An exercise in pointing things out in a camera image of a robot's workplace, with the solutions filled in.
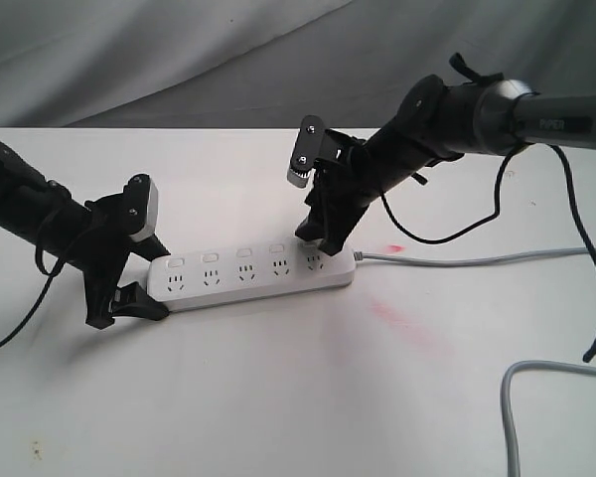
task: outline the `power socket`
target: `power socket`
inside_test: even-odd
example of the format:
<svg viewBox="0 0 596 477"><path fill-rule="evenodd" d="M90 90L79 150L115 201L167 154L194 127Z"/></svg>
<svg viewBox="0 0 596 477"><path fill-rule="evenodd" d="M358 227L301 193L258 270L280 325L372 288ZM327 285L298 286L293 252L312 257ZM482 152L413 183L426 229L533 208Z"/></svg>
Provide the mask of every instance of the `power socket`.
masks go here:
<svg viewBox="0 0 596 477"><path fill-rule="evenodd" d="M328 256L313 242L286 238L157 258L148 294L170 311L183 311L345 286L355 271L347 246Z"/></svg>

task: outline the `power strip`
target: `power strip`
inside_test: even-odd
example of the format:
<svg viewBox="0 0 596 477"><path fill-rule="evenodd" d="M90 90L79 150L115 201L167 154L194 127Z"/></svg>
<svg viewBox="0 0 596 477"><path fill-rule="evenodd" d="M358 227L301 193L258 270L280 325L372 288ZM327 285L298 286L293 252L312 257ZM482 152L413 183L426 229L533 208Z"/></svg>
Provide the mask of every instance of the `power strip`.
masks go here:
<svg viewBox="0 0 596 477"><path fill-rule="evenodd" d="M148 294L170 311L193 310L345 286L355 271L347 246L328 256L313 242L286 238L157 258L150 264Z"/></svg>

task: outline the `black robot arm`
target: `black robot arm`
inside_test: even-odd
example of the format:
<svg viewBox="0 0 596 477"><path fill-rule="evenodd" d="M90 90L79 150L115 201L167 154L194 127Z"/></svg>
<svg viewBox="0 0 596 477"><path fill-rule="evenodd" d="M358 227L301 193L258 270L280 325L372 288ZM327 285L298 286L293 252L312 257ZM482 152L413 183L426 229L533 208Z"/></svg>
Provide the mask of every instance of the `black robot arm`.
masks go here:
<svg viewBox="0 0 596 477"><path fill-rule="evenodd" d="M530 143L596 149L596 93L539 94L501 74L482 77L458 54L450 63L467 82L447 86L435 75L422 79L367 141L305 117L287 178L306 187L315 174L309 216L296 236L320 239L320 250L334 255L383 192L411 176L424 184L421 168L464 153L505 156Z"/></svg>
<svg viewBox="0 0 596 477"><path fill-rule="evenodd" d="M117 286L130 253L167 255L155 236L158 194L148 175L130 179L121 194L78 204L0 142L0 227L35 246L36 264L57 275L68 263L83 272L86 323L103 329L115 316L161 320L168 309L138 283ZM46 271L43 251L58 258Z"/></svg>

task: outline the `red stain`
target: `red stain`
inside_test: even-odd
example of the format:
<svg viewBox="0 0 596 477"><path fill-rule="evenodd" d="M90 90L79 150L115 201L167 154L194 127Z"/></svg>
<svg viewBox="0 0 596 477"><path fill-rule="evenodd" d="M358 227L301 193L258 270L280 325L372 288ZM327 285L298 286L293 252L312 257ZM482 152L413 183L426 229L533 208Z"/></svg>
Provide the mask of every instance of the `red stain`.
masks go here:
<svg viewBox="0 0 596 477"><path fill-rule="evenodd" d="M371 300L371 311L402 339L428 351L437 351L440 347L437 339L423 325L414 323L397 310L390 308L376 299Z"/></svg>
<svg viewBox="0 0 596 477"><path fill-rule="evenodd" d="M405 247L402 245L387 245L384 248L384 253L400 253L404 251Z"/></svg>

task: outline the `white table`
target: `white table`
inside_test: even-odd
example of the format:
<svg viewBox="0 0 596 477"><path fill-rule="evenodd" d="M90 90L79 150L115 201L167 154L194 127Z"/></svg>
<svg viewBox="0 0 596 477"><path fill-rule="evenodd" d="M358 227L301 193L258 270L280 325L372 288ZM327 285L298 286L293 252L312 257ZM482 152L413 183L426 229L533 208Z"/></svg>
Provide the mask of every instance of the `white table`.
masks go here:
<svg viewBox="0 0 596 477"><path fill-rule="evenodd" d="M80 201L149 173L171 251L291 235L307 213L305 191L285 181L295 135L0 130ZM596 243L596 153L568 152ZM490 212L499 163L425 171L429 184L400 185L392 206L419 234L448 235ZM554 154L533 147L509 169L501 218L466 237L413 243L375 204L350 244L432 258L580 246ZM125 278L146 268L132 260ZM33 248L0 230L0 339L43 281ZM336 291L105 331L83 318L67 267L0 351L0 476L503 476L502 373L523 359L580 362L596 275L587 256L463 270L365 262ZM520 375L514 405L523 475L596 475L596 380Z"/></svg>

